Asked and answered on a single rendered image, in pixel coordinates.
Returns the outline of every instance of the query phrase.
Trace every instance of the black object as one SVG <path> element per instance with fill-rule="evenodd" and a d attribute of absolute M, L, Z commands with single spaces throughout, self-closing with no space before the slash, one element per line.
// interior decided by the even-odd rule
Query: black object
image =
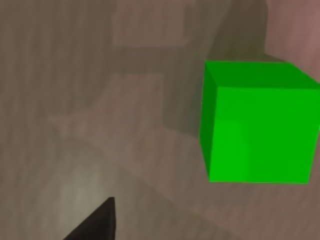
<path fill-rule="evenodd" d="M 109 197 L 63 240 L 115 240 L 116 203 Z"/>

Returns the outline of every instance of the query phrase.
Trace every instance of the cube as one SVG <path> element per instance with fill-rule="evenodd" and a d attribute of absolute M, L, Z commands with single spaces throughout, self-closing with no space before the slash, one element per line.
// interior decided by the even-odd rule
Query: cube
<path fill-rule="evenodd" d="M 199 141 L 209 182 L 307 184 L 320 84 L 284 62 L 207 61 Z"/>

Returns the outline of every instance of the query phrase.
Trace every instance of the brown surface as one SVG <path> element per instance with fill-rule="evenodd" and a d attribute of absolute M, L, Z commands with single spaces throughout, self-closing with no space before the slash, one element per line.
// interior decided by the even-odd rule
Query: brown surface
<path fill-rule="evenodd" d="M 206 182 L 195 137 L 203 60 L 259 59 L 264 37 L 229 56 L 235 32 L 224 29 L 252 22 L 238 36 L 264 35 L 255 21 L 264 15 L 228 0 L 163 0 L 171 14 L 135 31 L 139 21 L 125 25 L 124 13 L 143 23 L 143 11 L 165 7 L 129 2 L 0 1 L 0 239 L 62 239 L 109 196 L 118 240 L 319 239 L 319 154 L 306 186 Z M 288 26 L 302 9 L 298 31 L 319 39 L 319 21 L 307 14 L 317 2 L 303 2 L 268 1 L 266 49 L 316 76 L 310 61 L 320 51 L 314 44 L 299 52 L 305 39 Z M 288 34 L 297 39 L 291 48 L 282 40 Z"/>

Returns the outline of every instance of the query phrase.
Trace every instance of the cube's side face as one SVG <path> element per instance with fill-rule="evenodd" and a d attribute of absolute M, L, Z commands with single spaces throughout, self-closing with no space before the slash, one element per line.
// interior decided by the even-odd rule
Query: cube's side face
<path fill-rule="evenodd" d="M 313 89 L 218 88 L 209 181 L 308 183 L 319 103 Z"/>
<path fill-rule="evenodd" d="M 207 68 L 204 70 L 202 106 L 200 119 L 200 146 L 208 176 L 212 159 L 212 140 L 216 114 L 217 86 Z"/>

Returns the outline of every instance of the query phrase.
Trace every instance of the wooden floor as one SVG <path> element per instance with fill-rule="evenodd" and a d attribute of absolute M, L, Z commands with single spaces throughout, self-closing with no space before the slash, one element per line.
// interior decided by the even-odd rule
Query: wooden floor
<path fill-rule="evenodd" d="M 1 240 L 60 240 L 111 196 L 117 240 L 320 239 L 318 151 L 309 185 L 207 183 L 205 59 L 320 80 L 318 1 L 237 1 L 0 0 Z"/>

